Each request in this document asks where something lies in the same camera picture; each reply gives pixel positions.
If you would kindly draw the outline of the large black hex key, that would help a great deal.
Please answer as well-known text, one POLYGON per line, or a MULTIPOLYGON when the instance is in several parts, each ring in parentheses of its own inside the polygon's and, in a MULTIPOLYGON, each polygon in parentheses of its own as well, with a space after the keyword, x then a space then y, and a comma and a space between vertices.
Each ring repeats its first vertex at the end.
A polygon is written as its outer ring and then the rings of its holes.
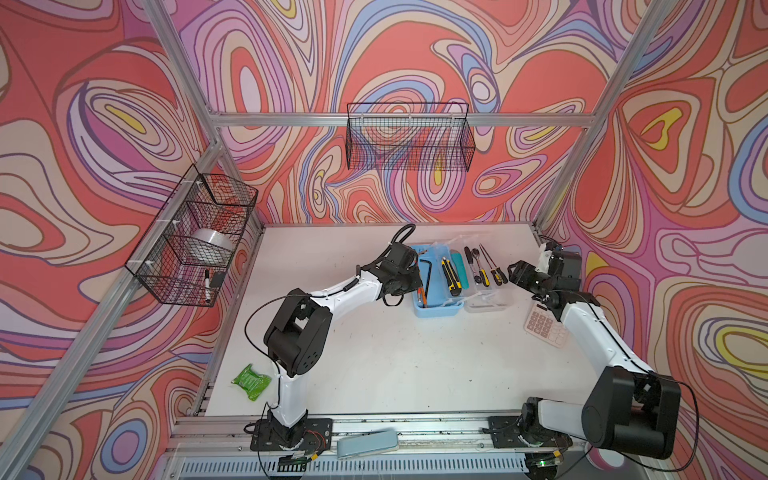
POLYGON ((431 285, 431 276, 432 276, 432 269, 433 269, 433 263, 430 260, 426 260, 423 258, 419 259, 420 264, 424 264, 427 267, 427 274, 426 274, 426 282, 424 283, 424 290, 427 297, 427 306, 428 307, 428 300, 429 300, 429 291, 430 291, 430 285, 431 285))

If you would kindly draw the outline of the yellow black utility knife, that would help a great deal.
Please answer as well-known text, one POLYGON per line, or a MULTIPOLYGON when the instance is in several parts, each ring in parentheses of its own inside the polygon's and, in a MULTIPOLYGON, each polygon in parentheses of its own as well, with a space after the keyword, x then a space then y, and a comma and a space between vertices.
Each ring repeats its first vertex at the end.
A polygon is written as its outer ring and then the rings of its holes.
POLYGON ((463 289, 461 288, 461 285, 458 279, 458 274, 452 262, 446 257, 443 257, 441 259, 441 266, 442 266, 444 276, 446 278, 449 294, 452 297, 459 297, 463 289))

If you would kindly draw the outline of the teal utility knife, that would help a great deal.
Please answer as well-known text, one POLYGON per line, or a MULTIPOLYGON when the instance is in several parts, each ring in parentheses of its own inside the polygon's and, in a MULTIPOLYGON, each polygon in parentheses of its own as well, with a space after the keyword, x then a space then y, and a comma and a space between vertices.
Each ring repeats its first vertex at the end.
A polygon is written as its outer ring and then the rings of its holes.
POLYGON ((462 289, 466 289, 468 287, 468 279, 467 279, 467 274, 466 274, 466 270, 465 270, 465 267, 464 267, 464 262, 463 262, 462 255, 458 251, 452 250, 451 251, 451 259, 452 259, 452 263, 453 263, 453 265, 455 267, 455 270, 456 270, 456 272, 458 274, 458 279, 459 279, 459 283, 461 285, 461 288, 462 289))

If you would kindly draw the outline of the blue plastic tool box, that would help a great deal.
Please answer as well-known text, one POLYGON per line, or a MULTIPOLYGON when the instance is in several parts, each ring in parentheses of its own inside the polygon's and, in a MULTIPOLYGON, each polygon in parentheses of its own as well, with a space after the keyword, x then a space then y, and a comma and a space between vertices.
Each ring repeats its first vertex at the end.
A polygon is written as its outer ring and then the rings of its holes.
POLYGON ((492 279, 481 261, 481 245, 467 237, 414 244, 422 287, 412 297, 418 318, 501 312, 512 306, 503 279, 492 279))

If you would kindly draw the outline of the black ratchet wrench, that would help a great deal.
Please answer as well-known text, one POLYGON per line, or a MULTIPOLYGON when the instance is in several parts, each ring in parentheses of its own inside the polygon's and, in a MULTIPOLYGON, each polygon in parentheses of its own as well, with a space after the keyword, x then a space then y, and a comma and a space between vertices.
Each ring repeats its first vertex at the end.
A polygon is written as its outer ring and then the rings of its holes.
POLYGON ((469 246, 465 246, 464 247, 464 253, 465 253, 465 257, 467 259, 467 263, 468 263, 468 265, 470 267, 470 271, 472 273, 474 282, 476 284, 480 285, 482 283, 482 276, 481 276, 481 274, 479 273, 479 271, 477 269, 477 264, 475 263, 474 254, 473 254, 473 252, 472 252, 472 250, 470 249, 469 246))

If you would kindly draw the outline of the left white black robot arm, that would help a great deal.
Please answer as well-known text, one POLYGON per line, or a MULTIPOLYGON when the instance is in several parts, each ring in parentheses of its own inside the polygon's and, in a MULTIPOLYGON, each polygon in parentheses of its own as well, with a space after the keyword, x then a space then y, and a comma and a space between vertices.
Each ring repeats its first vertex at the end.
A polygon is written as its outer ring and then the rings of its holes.
POLYGON ((392 242, 382 255, 358 266, 354 276, 337 285, 315 292, 290 291, 264 334, 267 354, 280 374, 277 406, 271 411, 277 424, 290 429, 307 415, 302 377, 319 362, 333 321, 421 287, 416 250, 392 242))

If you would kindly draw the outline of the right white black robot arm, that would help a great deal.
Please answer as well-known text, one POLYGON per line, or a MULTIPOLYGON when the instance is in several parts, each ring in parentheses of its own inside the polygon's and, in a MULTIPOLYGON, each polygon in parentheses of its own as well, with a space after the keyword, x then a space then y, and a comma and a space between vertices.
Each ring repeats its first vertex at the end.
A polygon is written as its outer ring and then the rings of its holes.
POLYGON ((671 456, 681 389, 654 371, 608 322, 596 297, 581 288, 581 256, 543 247, 536 264, 508 267, 511 283, 531 293, 575 340, 597 380, 582 404, 529 398, 516 430, 522 442, 538 446, 558 435, 590 445, 655 459, 671 456))

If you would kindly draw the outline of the pink calculator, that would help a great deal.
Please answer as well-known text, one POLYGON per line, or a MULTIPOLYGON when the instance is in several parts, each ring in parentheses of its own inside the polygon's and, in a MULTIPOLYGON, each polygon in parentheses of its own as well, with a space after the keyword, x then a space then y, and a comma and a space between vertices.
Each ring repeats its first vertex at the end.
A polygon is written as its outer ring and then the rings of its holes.
POLYGON ((534 303, 523 323, 524 331, 553 347, 563 348, 569 332, 544 305, 534 303))

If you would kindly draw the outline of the silver tape roll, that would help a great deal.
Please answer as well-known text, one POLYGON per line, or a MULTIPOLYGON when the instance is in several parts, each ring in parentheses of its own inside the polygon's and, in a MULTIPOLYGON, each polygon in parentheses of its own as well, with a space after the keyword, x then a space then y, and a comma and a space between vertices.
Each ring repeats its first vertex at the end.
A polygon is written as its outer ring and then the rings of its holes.
POLYGON ((199 228, 192 234, 192 237, 224 250, 233 251, 235 249, 235 245, 228 235, 214 229, 199 228))

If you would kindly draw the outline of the green packet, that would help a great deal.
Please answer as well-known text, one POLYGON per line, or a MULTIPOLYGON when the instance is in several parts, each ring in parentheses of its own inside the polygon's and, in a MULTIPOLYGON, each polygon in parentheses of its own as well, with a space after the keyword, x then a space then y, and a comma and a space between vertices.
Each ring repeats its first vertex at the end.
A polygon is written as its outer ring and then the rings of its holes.
POLYGON ((270 386, 272 378, 269 375, 257 372, 252 364, 246 365, 231 381, 239 387, 247 398, 255 402, 262 393, 270 386))

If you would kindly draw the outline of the grey blue foot pedal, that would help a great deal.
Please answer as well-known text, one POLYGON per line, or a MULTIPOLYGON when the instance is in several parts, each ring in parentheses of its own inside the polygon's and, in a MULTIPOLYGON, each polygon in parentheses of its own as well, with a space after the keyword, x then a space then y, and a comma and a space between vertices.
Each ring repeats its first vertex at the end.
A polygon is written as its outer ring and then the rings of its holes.
POLYGON ((395 430, 381 430, 349 436, 337 442, 336 456, 339 460, 382 454, 399 448, 399 435, 395 430))

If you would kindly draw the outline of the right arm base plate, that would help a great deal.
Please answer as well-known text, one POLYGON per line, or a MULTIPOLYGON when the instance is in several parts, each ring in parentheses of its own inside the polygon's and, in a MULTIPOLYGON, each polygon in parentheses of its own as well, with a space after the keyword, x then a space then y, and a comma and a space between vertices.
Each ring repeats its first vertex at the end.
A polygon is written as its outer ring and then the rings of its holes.
POLYGON ((488 425, 480 430, 489 435, 494 448, 552 448, 567 450, 573 445, 565 434, 527 425, 520 416, 490 416, 488 425))

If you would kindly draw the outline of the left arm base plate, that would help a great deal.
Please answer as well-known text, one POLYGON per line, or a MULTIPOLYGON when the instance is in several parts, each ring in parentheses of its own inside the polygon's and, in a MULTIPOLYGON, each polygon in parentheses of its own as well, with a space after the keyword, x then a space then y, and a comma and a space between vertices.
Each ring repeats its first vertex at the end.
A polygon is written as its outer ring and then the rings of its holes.
POLYGON ((328 417, 302 419, 293 427, 285 427, 269 417, 253 424, 250 450, 322 453, 331 446, 332 433, 333 420, 328 417))

